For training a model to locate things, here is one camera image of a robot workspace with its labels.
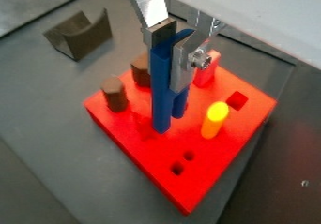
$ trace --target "small hole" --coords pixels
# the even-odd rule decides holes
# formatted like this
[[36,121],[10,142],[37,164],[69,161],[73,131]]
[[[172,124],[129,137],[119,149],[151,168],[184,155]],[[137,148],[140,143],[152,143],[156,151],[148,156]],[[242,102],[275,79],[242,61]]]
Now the small hole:
[[184,153],[183,157],[184,157],[184,159],[185,159],[187,161],[193,160],[193,152],[192,152],[192,151],[187,151],[187,152]]
[[239,111],[244,106],[247,100],[248,100],[247,97],[242,93],[234,92],[228,97],[226,103],[231,108]]
[[175,174],[175,175],[180,175],[183,170],[184,170],[184,166],[179,163],[179,162],[175,162],[172,165],[171,165],[171,168],[169,168],[171,172]]

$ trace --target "brown cylinder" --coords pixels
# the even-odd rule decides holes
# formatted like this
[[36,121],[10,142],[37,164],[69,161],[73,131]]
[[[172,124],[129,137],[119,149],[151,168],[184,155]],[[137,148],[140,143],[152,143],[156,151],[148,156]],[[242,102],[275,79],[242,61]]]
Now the brown cylinder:
[[127,108],[128,100],[125,88],[120,79],[115,76],[108,77],[101,83],[101,91],[105,96],[108,108],[112,112],[120,112]]
[[151,75],[148,74],[148,54],[141,54],[131,63],[132,78],[136,85],[151,87]]

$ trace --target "red board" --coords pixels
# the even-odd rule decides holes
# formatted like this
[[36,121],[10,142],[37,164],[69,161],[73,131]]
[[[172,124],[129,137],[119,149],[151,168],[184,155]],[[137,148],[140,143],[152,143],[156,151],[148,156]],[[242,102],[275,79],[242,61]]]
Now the red board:
[[[99,91],[84,102],[89,115],[156,184],[173,205],[187,215],[266,119],[275,100],[216,67],[212,82],[199,89],[189,85],[185,114],[171,119],[169,130],[159,135],[151,128],[151,90],[137,87],[125,72],[129,106],[120,113],[107,107]],[[200,136],[202,120],[214,101],[226,101],[230,116],[214,139]]]

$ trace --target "blue block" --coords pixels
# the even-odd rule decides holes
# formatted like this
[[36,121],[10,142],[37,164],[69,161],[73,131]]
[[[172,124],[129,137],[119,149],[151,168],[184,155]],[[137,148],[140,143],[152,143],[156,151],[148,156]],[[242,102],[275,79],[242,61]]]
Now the blue block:
[[171,116],[180,118],[184,114],[188,87],[179,93],[169,90],[171,49],[173,44],[191,33],[191,29],[180,31],[149,49],[152,128],[159,133],[164,133],[171,127]]

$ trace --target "yellow peg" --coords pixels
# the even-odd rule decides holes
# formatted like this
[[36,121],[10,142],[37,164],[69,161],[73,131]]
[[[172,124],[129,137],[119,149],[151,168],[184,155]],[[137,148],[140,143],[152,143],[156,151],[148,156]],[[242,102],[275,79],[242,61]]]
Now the yellow peg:
[[204,139],[215,137],[228,113],[228,105],[223,101],[216,101],[210,105],[200,129],[200,134]]

